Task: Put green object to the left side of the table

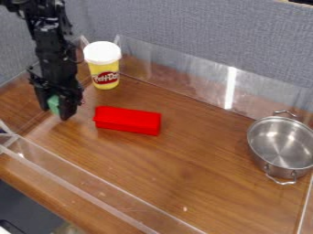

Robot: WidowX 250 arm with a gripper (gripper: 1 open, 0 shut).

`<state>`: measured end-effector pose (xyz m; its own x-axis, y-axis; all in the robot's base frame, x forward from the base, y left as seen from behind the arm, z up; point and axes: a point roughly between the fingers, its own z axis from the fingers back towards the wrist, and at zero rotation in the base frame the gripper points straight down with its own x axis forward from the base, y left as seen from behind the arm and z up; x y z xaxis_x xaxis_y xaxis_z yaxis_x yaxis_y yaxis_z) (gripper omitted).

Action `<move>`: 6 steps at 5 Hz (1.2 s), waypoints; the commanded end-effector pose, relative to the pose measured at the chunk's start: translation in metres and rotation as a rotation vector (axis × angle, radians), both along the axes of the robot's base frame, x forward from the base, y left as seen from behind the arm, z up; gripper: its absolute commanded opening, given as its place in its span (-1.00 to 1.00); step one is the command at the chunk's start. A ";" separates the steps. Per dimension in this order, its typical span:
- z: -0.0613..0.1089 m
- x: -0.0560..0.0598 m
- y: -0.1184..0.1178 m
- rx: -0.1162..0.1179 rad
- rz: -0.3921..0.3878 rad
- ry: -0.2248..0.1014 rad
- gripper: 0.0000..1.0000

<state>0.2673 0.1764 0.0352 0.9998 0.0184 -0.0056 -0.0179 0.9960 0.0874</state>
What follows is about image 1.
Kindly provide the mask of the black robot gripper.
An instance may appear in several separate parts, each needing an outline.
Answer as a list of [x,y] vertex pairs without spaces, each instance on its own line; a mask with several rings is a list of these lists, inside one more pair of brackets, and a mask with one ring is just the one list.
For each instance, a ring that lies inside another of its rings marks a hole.
[[58,113],[62,121],[77,112],[81,104],[81,86],[76,80],[77,61],[76,46],[54,30],[34,32],[36,56],[40,72],[30,73],[30,84],[34,87],[40,109],[49,109],[48,99],[58,95]]

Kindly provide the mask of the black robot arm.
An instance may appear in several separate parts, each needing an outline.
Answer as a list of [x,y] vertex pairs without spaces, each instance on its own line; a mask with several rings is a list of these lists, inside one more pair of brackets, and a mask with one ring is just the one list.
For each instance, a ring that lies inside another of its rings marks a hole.
[[56,110],[65,121],[83,102],[83,87],[77,75],[77,47],[65,38],[72,24],[64,10],[64,0],[0,0],[8,12],[25,21],[36,43],[40,72],[28,67],[29,83],[42,111]]

